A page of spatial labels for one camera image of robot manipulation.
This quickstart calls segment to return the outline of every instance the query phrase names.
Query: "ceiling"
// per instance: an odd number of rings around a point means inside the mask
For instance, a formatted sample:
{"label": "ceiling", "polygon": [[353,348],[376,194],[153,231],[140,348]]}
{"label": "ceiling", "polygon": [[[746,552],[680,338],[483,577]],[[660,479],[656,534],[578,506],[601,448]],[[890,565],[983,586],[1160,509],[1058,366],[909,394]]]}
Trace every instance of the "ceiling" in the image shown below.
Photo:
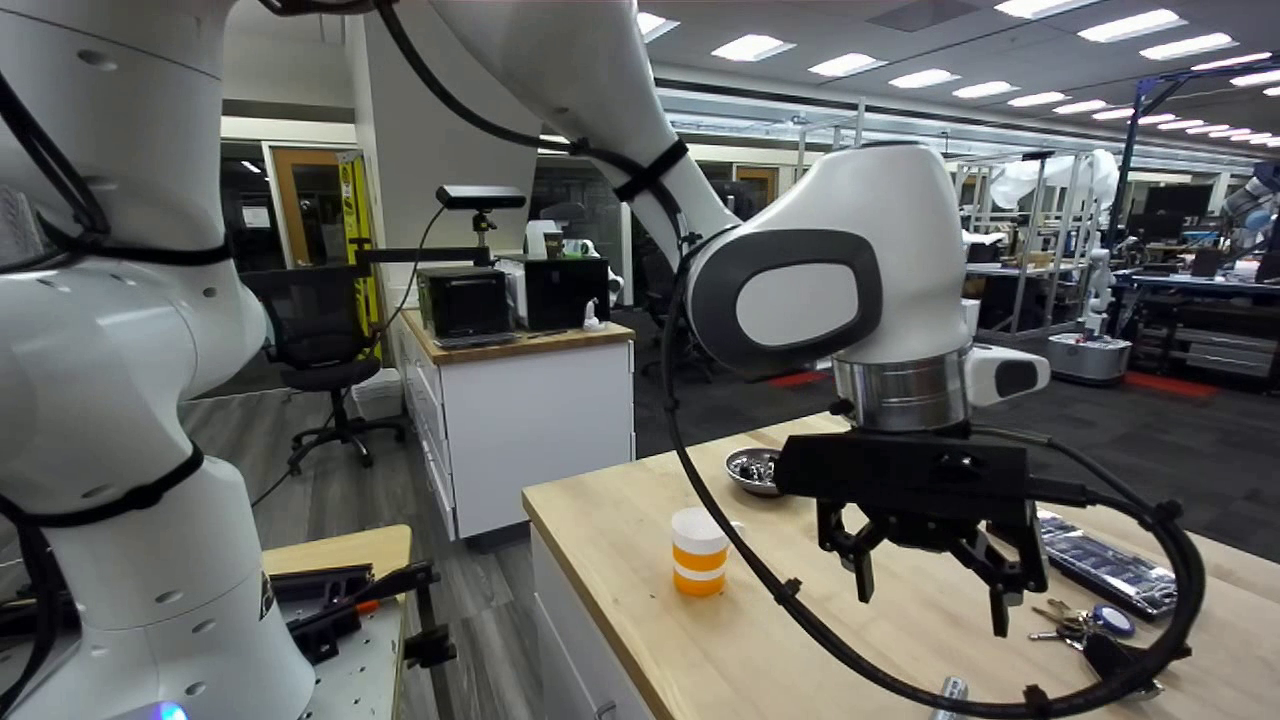
{"label": "ceiling", "polygon": [[[951,91],[959,85],[1007,81],[1018,91],[1068,91],[1071,99],[1108,99],[1114,110],[1127,110],[1130,87],[1142,75],[1185,71],[1188,65],[1217,58],[1280,50],[1276,0],[1097,0],[1032,26],[1001,16],[995,3],[1001,0],[641,0],[641,7],[680,20],[680,28],[649,44],[649,58],[668,85],[736,85],[773,97],[824,97],[849,106],[864,99],[870,110],[1023,127],[1071,127],[1114,142],[1125,136],[1125,121],[1099,125],[1090,116],[1055,116],[1051,110],[1014,114],[1007,110],[1007,97],[956,99]],[[1086,44],[1077,36],[1086,26],[1146,7],[1171,7],[1188,26],[1125,44]],[[761,65],[729,65],[712,58],[712,50],[742,32],[778,36],[795,50]],[[1162,65],[1141,58],[1141,50],[1146,44],[1204,32],[1228,32],[1239,44],[1228,51]],[[884,59],[884,67],[842,81],[806,71],[813,65],[842,51],[867,51]],[[946,67],[959,81],[920,91],[899,91],[889,85],[890,75],[920,67]],[[1280,99],[1263,97],[1258,87],[1239,91],[1225,81],[1191,85],[1160,114],[1253,134],[1280,134]],[[1191,142],[1179,134],[1142,136],[1176,146],[1218,146],[1225,154],[1263,156],[1263,147],[1239,147],[1228,142]]]}

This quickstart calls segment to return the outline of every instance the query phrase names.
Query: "floor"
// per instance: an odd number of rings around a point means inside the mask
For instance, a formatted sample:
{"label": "floor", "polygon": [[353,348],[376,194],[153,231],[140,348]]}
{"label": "floor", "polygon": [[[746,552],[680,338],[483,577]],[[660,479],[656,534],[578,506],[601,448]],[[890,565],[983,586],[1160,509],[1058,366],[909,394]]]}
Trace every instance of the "floor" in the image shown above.
{"label": "floor", "polygon": [[[707,441],[784,416],[824,413],[831,390],[824,382],[795,384],[732,384],[723,376],[685,373],[680,382],[686,436]],[[641,458],[665,453],[665,394],[634,382]],[[248,487],[263,494],[280,479],[287,436],[319,426],[324,399],[294,394],[211,398],[185,409],[191,436],[243,467]],[[1152,501],[1176,496],[1188,509],[1188,530],[1225,543],[1280,562],[1280,398],[1276,394],[1217,394],[1212,399],[1179,399],[1142,390],[1071,390],[1055,384],[1042,398],[978,413],[978,426],[1013,426],[1051,431],[1118,474]],[[536,650],[532,650],[532,577],[528,537],[498,534],[479,543],[448,543],[440,509],[423,494],[415,446],[379,436],[376,467],[358,467],[345,448],[319,448],[303,474],[283,479],[260,506],[263,543],[294,543],[311,537],[411,526],[415,562],[440,570],[436,607],[456,641],[456,659],[444,679],[415,672],[403,686],[403,718],[456,720],[523,720],[536,718]]]}

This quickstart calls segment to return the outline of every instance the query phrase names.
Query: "wooden tabletop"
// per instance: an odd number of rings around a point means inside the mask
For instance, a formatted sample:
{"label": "wooden tabletop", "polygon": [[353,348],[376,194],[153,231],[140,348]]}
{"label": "wooden tabletop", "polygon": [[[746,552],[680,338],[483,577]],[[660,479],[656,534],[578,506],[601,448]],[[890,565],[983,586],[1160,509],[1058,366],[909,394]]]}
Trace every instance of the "wooden tabletop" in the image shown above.
{"label": "wooden tabletop", "polygon": [[[729,483],[723,458],[778,448],[791,431],[834,431],[826,416],[775,426],[697,448],[697,465],[746,543],[778,574],[802,580],[802,601],[867,659],[938,687],[959,677],[971,700],[1014,700],[1023,686],[1051,698],[1090,686],[1090,669],[1026,607],[1013,614],[1007,641],[990,635],[988,590],[951,556],[879,548],[875,601],[859,604],[852,574],[817,548],[806,501],[755,501]],[[532,530],[549,540],[585,607],[627,669],[656,718],[926,718],[824,657],[732,562],[729,594],[680,601],[668,586],[668,520],[697,506],[672,458],[589,474],[523,494]],[[1160,556],[1125,516],[1063,513],[1090,537]],[[1206,565],[1206,601],[1191,633],[1191,659],[1162,672],[1157,700],[1112,705],[1099,718],[1271,718],[1280,709],[1280,570],[1236,548],[1195,540]],[[1051,577],[1051,594],[1086,607],[1086,594]]]}
{"label": "wooden tabletop", "polygon": [[627,346],[634,333],[623,326],[601,328],[566,328],[566,333],[513,333],[496,346],[440,346],[433,328],[423,328],[421,311],[400,315],[433,366],[470,366],[470,361],[498,361],[498,357],[536,357],[536,352],[562,352],[562,348],[590,348],[590,346]]}
{"label": "wooden tabletop", "polygon": [[407,565],[411,534],[407,526],[388,526],[353,537],[324,537],[311,543],[283,543],[263,552],[263,574],[311,574],[311,570],[345,570],[373,565],[373,577],[388,577]]}

